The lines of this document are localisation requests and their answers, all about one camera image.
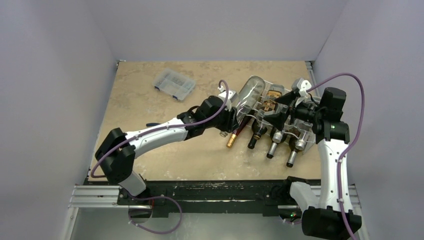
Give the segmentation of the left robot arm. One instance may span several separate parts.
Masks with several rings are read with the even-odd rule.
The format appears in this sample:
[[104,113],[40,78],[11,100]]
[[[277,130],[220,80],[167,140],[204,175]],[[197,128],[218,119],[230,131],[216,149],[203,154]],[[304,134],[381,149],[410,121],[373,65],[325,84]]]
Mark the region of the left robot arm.
[[231,133],[239,126],[237,111],[229,99],[209,96],[200,105],[189,108],[165,123],[128,132],[123,132],[119,127],[114,128],[97,149],[97,162],[90,176],[97,178],[95,171],[101,168],[101,177],[125,189],[132,201],[142,205],[148,201],[149,191],[145,179],[134,171],[138,157],[167,144],[198,137],[207,129],[215,128]]

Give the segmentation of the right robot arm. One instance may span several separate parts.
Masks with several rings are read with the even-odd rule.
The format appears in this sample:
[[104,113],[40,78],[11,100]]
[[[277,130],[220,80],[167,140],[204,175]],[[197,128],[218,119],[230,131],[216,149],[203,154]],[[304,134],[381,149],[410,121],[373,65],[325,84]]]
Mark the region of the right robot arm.
[[302,181],[293,181],[280,191],[284,202],[296,202],[300,207],[302,232],[306,236],[354,239],[362,226],[362,217],[354,214],[347,181],[347,152],[352,143],[349,126],[341,120],[346,97],[345,91],[327,87],[319,103],[309,106],[299,90],[292,90],[275,99],[283,108],[264,118],[279,131],[287,119],[312,125],[321,163],[320,196]]

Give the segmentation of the square bottle gold black cap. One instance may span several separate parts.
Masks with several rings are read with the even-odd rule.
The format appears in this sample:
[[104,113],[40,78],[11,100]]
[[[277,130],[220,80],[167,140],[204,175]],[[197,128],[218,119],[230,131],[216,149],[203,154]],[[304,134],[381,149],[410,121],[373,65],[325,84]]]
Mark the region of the square bottle gold black cap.
[[275,99],[281,97],[284,92],[285,88],[283,85],[272,84],[267,91],[261,106],[259,107],[258,115],[260,117],[264,117],[275,114],[275,111],[278,108],[278,103],[275,102]]

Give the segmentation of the round clear bottle silver cap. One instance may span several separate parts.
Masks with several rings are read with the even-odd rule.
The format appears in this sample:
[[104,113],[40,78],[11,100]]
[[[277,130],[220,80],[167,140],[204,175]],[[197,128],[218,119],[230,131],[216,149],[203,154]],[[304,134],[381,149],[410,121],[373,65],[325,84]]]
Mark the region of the round clear bottle silver cap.
[[268,159],[272,159],[274,157],[278,145],[284,142],[287,136],[282,131],[274,127],[270,132],[270,138],[271,138],[271,145],[266,154],[266,157]]

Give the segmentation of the tall clear glass bottle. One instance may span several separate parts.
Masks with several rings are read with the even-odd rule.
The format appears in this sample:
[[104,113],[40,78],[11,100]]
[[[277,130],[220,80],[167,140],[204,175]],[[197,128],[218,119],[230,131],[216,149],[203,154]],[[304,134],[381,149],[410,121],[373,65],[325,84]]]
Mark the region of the tall clear glass bottle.
[[254,108],[266,87],[265,81],[256,75],[251,76],[240,92],[236,105],[236,118],[241,122],[244,117]]

